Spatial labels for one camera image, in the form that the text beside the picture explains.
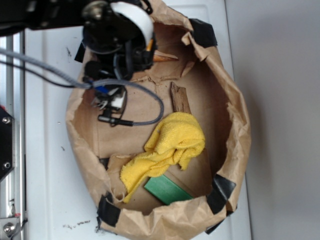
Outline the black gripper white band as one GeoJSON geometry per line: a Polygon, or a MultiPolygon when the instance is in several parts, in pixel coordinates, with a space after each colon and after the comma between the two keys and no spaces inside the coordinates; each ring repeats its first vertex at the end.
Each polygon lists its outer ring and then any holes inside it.
{"type": "Polygon", "coordinates": [[[154,64],[157,42],[148,0],[93,0],[82,10],[84,45],[96,59],[85,64],[93,80],[130,80],[154,64]]]}

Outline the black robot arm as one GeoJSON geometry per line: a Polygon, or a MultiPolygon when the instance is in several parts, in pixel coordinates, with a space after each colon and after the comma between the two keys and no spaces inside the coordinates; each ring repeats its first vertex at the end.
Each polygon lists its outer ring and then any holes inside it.
{"type": "Polygon", "coordinates": [[[147,0],[2,0],[0,35],[82,26],[82,42],[96,56],[85,75],[130,80],[154,63],[152,13],[147,0]]]}

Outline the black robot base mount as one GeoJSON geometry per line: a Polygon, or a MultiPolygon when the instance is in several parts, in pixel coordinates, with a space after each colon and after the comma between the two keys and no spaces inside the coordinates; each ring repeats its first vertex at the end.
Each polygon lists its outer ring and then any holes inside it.
{"type": "Polygon", "coordinates": [[[0,106],[0,181],[15,168],[15,119],[0,106]]]}

